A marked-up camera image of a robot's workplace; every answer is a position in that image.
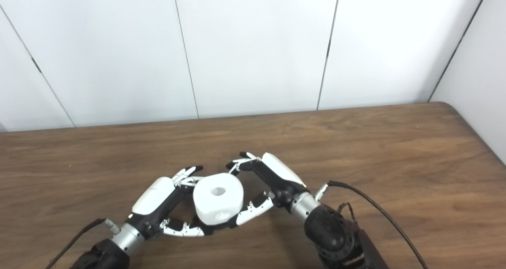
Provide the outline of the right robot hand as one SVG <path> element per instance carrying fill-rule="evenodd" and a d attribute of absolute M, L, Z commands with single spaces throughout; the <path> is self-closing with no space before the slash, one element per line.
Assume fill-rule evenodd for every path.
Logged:
<path fill-rule="evenodd" d="M 310 192 L 300 177 L 271 153 L 266 152 L 262 157 L 257 157 L 249 152 L 240 152 L 240 156 L 240 159 L 226 165 L 229 174 L 236 176 L 242 171 L 251 171 L 270 190 L 258 194 L 238 214 L 231 217 L 227 222 L 228 228 L 245 224 L 272 207 L 284 208 L 303 222 L 307 213 L 297 213 L 296 207 L 302 199 L 310 196 Z"/>

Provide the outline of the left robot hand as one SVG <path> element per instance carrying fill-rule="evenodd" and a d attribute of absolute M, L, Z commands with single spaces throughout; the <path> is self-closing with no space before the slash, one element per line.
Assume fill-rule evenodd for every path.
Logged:
<path fill-rule="evenodd" d="M 139 197 L 125 223 L 144 240 L 161 234 L 181 237 L 213 235 L 214 229 L 201 222 L 188 223 L 168 217 L 186 195 L 193 193 L 197 182 L 202 179 L 194 174 L 203 168 L 201 165 L 186 167 L 171 178 L 159 177 Z"/>

